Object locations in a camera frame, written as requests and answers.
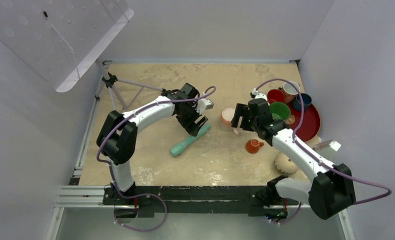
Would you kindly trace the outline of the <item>pink white mug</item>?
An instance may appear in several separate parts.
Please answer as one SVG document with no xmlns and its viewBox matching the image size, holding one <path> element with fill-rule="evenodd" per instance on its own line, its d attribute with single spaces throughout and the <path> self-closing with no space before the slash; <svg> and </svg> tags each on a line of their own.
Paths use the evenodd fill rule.
<svg viewBox="0 0 395 240">
<path fill-rule="evenodd" d="M 225 108 L 220 113 L 218 126 L 220 127 L 221 130 L 225 132 L 234 132 L 236 135 L 239 135 L 240 134 L 239 130 L 231 126 L 234 114 L 235 114 L 234 108 L 231 107 Z"/>
</svg>

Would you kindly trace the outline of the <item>teal pen tube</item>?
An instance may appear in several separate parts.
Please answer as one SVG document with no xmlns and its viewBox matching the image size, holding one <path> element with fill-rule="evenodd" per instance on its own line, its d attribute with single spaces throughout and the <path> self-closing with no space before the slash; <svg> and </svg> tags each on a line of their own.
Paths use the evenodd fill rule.
<svg viewBox="0 0 395 240">
<path fill-rule="evenodd" d="M 170 150 L 170 154 L 173 157 L 177 157 L 182 154 L 189 146 L 191 146 L 194 142 L 199 140 L 203 135 L 205 135 L 212 127 L 212 124 L 206 124 L 200 128 L 196 136 L 190 135 L 185 138 L 181 142 L 176 143 Z"/>
</svg>

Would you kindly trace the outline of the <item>large white cat mug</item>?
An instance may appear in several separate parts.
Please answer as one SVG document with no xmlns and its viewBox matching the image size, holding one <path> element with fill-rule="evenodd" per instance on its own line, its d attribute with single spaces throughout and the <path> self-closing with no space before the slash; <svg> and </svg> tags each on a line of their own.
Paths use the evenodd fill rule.
<svg viewBox="0 0 395 240">
<path fill-rule="evenodd" d="M 278 115 L 282 120 L 287 120 L 291 115 L 290 108 L 283 102 L 273 102 L 269 108 L 271 113 Z"/>
</svg>

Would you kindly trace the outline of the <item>red glossy mug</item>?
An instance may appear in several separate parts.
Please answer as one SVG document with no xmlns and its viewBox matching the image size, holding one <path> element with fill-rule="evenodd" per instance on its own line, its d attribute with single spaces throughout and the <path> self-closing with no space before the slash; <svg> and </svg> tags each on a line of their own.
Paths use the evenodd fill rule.
<svg viewBox="0 0 395 240">
<path fill-rule="evenodd" d="M 269 104 L 279 102 L 279 103 L 284 103 L 286 100 L 286 96 L 281 90 L 278 89 L 271 89 L 267 93 L 267 101 Z"/>
</svg>

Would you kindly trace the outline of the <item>small orange cup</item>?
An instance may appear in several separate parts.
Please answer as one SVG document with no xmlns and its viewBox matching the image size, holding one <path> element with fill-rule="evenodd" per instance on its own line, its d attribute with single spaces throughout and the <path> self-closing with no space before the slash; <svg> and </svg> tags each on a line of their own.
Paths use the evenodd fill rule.
<svg viewBox="0 0 395 240">
<path fill-rule="evenodd" d="M 265 144 L 258 139 L 250 139 L 246 142 L 245 144 L 245 150 L 250 153 L 250 154 L 256 154 L 261 147 L 263 147 Z"/>
</svg>

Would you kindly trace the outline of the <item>pink brown mug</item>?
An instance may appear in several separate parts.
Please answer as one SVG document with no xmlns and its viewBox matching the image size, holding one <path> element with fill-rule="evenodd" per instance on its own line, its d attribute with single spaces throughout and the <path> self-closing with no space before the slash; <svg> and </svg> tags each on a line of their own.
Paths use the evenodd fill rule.
<svg viewBox="0 0 395 240">
<path fill-rule="evenodd" d="M 281 91 L 285 96 L 284 103 L 288 104 L 301 92 L 301 86 L 299 83 L 293 81 L 291 83 L 285 82 Z"/>
</svg>

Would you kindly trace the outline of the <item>blue mug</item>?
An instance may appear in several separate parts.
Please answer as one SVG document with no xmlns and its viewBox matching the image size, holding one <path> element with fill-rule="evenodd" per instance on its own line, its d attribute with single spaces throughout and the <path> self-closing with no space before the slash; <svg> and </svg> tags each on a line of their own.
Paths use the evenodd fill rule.
<svg viewBox="0 0 395 240">
<path fill-rule="evenodd" d="M 301 111 L 303 106 L 303 111 L 306 111 L 313 103 L 312 97 L 306 93 L 301 93 L 300 96 L 297 95 L 292 100 L 292 107 L 297 110 Z"/>
</svg>

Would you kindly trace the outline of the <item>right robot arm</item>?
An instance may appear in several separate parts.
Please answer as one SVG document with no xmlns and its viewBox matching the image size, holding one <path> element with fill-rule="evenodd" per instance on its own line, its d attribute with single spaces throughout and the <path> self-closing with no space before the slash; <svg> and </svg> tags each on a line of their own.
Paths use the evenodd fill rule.
<svg viewBox="0 0 395 240">
<path fill-rule="evenodd" d="M 324 158 L 295 136 L 283 120 L 273 119 L 265 99 L 255 98 L 247 104 L 238 103 L 231 126 L 255 132 L 260 139 L 285 154 L 308 177 L 309 182 L 296 181 L 287 176 L 269 181 L 264 197 L 271 203 L 292 199 L 309 205 L 322 220 L 356 203 L 350 168 Z"/>
</svg>

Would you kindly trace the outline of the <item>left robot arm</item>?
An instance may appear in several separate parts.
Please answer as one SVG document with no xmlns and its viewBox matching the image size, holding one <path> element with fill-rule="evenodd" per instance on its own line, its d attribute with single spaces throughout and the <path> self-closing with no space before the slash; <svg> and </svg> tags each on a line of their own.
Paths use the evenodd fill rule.
<svg viewBox="0 0 395 240">
<path fill-rule="evenodd" d="M 160 120 L 174 116 L 190 136 L 197 136 L 207 122 L 204 111 L 214 103 L 208 98 L 216 91 L 210 86 L 203 94 L 191 84 L 181 89 L 166 90 L 155 100 L 137 109 L 120 113 L 111 111 L 100 130 L 96 144 L 96 159 L 109 166 L 115 198 L 123 205 L 135 197 L 131 188 L 135 181 L 131 174 L 130 159 L 135 150 L 139 133 Z"/>
</svg>

